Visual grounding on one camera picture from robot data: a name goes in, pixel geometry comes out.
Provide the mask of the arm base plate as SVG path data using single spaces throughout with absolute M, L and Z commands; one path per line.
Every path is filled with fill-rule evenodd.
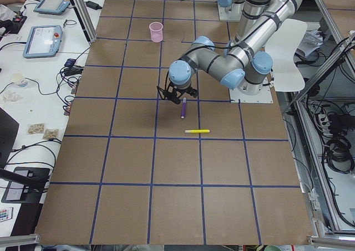
M 229 7 L 222 7 L 218 5 L 217 7 L 220 21 L 239 22 L 241 19 L 244 3 L 233 3 Z
M 232 103 L 272 104 L 271 88 L 267 78 L 262 84 L 251 84 L 243 80 L 237 88 L 229 90 Z

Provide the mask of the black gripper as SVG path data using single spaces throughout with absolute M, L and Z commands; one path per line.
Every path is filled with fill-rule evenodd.
M 181 97 L 184 94 L 189 94 L 192 97 L 196 98 L 198 96 L 198 91 L 194 89 L 191 85 L 186 89 L 179 89 L 176 86 L 173 86 L 172 82 L 169 83 L 168 87 L 163 89 L 159 86 L 156 87 L 159 93 L 159 96 L 162 100 L 169 100 L 174 104 L 181 103 Z

